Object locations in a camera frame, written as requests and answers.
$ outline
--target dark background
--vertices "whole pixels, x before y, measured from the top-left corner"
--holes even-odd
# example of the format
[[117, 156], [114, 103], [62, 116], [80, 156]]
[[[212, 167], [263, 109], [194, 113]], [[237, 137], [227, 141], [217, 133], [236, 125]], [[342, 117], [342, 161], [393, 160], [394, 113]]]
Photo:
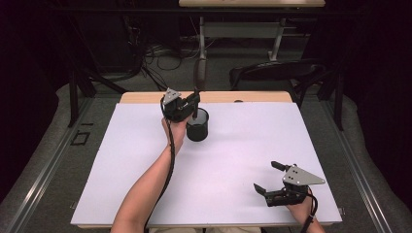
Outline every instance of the dark background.
[[[115, 0], [67, 1], [73, 6], [115, 7]], [[178, 7], [178, 1], [142, 1], [143, 7]], [[366, 1], [331, 1], [333, 10], [353, 10]], [[363, 29], [345, 69], [345, 94], [358, 106], [367, 150], [394, 193], [412, 209], [409, 198], [412, 176], [410, 79], [411, 18], [407, 1], [373, 1], [373, 23]], [[127, 72], [135, 57], [127, 44], [121, 17], [79, 17], [76, 24], [62, 18], [64, 33], [53, 34], [48, 16], [35, 1], [2, 1], [0, 5], [0, 74], [2, 144], [0, 199], [7, 195], [52, 121], [58, 99], [55, 92], [68, 83], [71, 62], [59, 41], [65, 38], [81, 63], [99, 72]], [[304, 53], [323, 58], [333, 66], [345, 54], [358, 21], [320, 19]], [[179, 34], [191, 31], [184, 18], [164, 17], [147, 21], [147, 34], [166, 46], [177, 48]], [[82, 40], [76, 27], [85, 36]]]

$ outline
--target desk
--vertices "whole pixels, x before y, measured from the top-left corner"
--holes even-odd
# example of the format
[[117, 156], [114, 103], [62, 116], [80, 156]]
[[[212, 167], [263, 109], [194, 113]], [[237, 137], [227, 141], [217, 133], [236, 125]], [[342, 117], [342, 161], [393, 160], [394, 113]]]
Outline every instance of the desk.
[[[325, 0], [179, 0], [181, 7], [194, 8], [321, 8]], [[204, 37], [275, 38], [271, 61], [277, 60], [286, 19], [279, 22], [205, 22], [200, 18], [200, 58], [206, 58]]]
[[[164, 147], [166, 138], [159, 107], [162, 94], [123, 95], [96, 155], [72, 224], [83, 228], [111, 226], [128, 189]], [[296, 224], [287, 208], [268, 208], [253, 185], [258, 183], [268, 190], [283, 187], [285, 174], [270, 166], [272, 160], [297, 163], [308, 172], [325, 177], [300, 112], [287, 92], [200, 94], [199, 107], [210, 115], [209, 135], [199, 143], [185, 140], [171, 182], [148, 226]], [[234, 100], [245, 102], [232, 103]], [[320, 223], [340, 222], [327, 180], [312, 189], [320, 200]]]

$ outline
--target wire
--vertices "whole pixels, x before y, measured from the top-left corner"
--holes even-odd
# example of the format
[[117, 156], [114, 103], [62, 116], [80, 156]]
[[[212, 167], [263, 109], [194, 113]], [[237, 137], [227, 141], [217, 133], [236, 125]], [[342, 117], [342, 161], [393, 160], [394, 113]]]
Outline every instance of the wire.
[[159, 78], [156, 75], [153, 75], [152, 72], [145, 66], [142, 66], [142, 71], [144, 71], [144, 74], [148, 75], [152, 79], [158, 90], [162, 91], [167, 89], [167, 84], [162, 77]]
[[[161, 108], [161, 112], [162, 112], [162, 113], [164, 113], [164, 111], [163, 111], [163, 99], [164, 99], [164, 96], [160, 99], [160, 108]], [[167, 129], [168, 129], [168, 131], [169, 131], [170, 156], [171, 156], [171, 159], [170, 159], [170, 167], [169, 167], [169, 172], [167, 173], [166, 181], [164, 182], [163, 189], [161, 190], [160, 195], [158, 196], [157, 201], [156, 201], [155, 204], [154, 204], [153, 210], [155, 209], [155, 206], [157, 205], [158, 201], [159, 201], [160, 198], [163, 196], [164, 191], [166, 190], [167, 186], [169, 185], [170, 180], [171, 180], [172, 175], [173, 175], [173, 169], [175, 168], [175, 158], [176, 158], [176, 153], [175, 153], [175, 140], [173, 139], [172, 129], [170, 128], [170, 120], [166, 119], [166, 117], [164, 116], [164, 114], [163, 114], [163, 117], [165, 118], [166, 125], [167, 125]], [[147, 225], [148, 225], [148, 222], [149, 222], [149, 219], [150, 219], [150, 218], [151, 218], [151, 216], [149, 216], [148, 219], [146, 220], [144, 229], [147, 228]]]
[[[151, 52], [151, 54], [154, 54], [154, 53], [155, 53], [153, 47], [150, 47], [150, 48], [149, 48], [149, 51]], [[148, 62], [148, 60], [146, 59], [147, 57], [151, 57], [152, 60]], [[146, 65], [147, 65], [147, 64], [152, 64], [152, 63], [154, 62], [154, 60], [155, 60], [155, 57], [154, 57], [154, 56], [148, 56], [148, 54], [146, 53], [146, 55], [145, 55], [145, 63], [146, 63]]]
[[[210, 46], [212, 46], [212, 44], [215, 43], [215, 41], [216, 41], [216, 39], [214, 39], [209, 45], [207, 45], [207, 46], [205, 47], [205, 49], [208, 49]], [[199, 49], [196, 51], [196, 53], [195, 53], [193, 56], [191, 56], [191, 57], [185, 57], [185, 59], [195, 58], [195, 57], [199, 54], [199, 52], [200, 52], [200, 44], [199, 44]]]
[[318, 199], [316, 199], [316, 197], [313, 195], [313, 192], [306, 193], [306, 195], [312, 198], [311, 213], [309, 217], [306, 218], [306, 221], [303, 224], [302, 230], [300, 231], [300, 233], [305, 233], [307, 231], [307, 229], [309, 228], [309, 225], [312, 223], [313, 218], [315, 217], [316, 211], [318, 210]]
[[197, 32], [197, 30], [196, 30], [196, 26], [194, 26], [194, 23], [193, 23], [193, 19], [190, 17], [190, 22], [191, 22], [191, 26], [193, 27], [193, 29], [194, 29], [194, 32], [196, 33], [196, 36], [198, 36], [199, 35], [199, 33]]
[[181, 64], [182, 64], [182, 57], [178, 56], [177, 58], [179, 59], [179, 63], [178, 63], [175, 67], [172, 67], [172, 68], [162, 68], [162, 67], [160, 67], [160, 64], [159, 64], [159, 60], [160, 60], [161, 57], [162, 57], [162, 56], [159, 56], [159, 57], [157, 58], [157, 60], [156, 60], [156, 66], [157, 66], [158, 69], [160, 69], [160, 70], [164, 70], [164, 71], [176, 70], [176, 69], [178, 69], [178, 68], [181, 66]]

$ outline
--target forearm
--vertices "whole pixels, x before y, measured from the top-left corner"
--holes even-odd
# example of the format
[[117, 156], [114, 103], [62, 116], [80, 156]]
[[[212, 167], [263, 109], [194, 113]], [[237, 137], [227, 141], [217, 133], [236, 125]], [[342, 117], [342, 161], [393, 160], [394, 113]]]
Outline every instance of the forearm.
[[124, 227], [129, 226], [130, 232], [138, 232], [148, 220], [156, 201], [163, 190], [171, 163], [171, 148], [166, 147], [154, 164], [130, 188], [121, 203], [112, 232], [126, 232]]
[[307, 233], [325, 233], [324, 228], [318, 222], [317, 219], [313, 219], [313, 222], [309, 225]]

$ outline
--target hand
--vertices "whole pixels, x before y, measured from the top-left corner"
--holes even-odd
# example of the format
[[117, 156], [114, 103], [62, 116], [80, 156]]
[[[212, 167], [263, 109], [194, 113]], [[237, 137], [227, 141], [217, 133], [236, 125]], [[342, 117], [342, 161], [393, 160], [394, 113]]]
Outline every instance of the hand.
[[[188, 123], [188, 120], [190, 118], [191, 118], [191, 115], [180, 122], [169, 121], [170, 129], [172, 130], [173, 141], [175, 144], [176, 152], [179, 151], [180, 147], [183, 144], [183, 141], [186, 135], [186, 124]], [[161, 124], [163, 125], [164, 133], [166, 134], [166, 137], [167, 137], [167, 146], [169, 146], [171, 144], [171, 140], [170, 140], [169, 128], [167, 127], [166, 120], [168, 119], [163, 118], [161, 120]]]
[[289, 209], [294, 219], [296, 219], [300, 224], [303, 224], [305, 223], [306, 218], [311, 214], [312, 201], [313, 200], [310, 196], [306, 196], [305, 200], [302, 203], [296, 205], [288, 205], [286, 207]]
[[[288, 205], [286, 206], [289, 211], [291, 212], [294, 219], [296, 219], [300, 224], [304, 224], [307, 217], [312, 212], [312, 197], [306, 196], [305, 200], [296, 205]], [[307, 233], [325, 233], [324, 228], [319, 224], [317, 219], [313, 219], [312, 223], [309, 225], [307, 229]]]

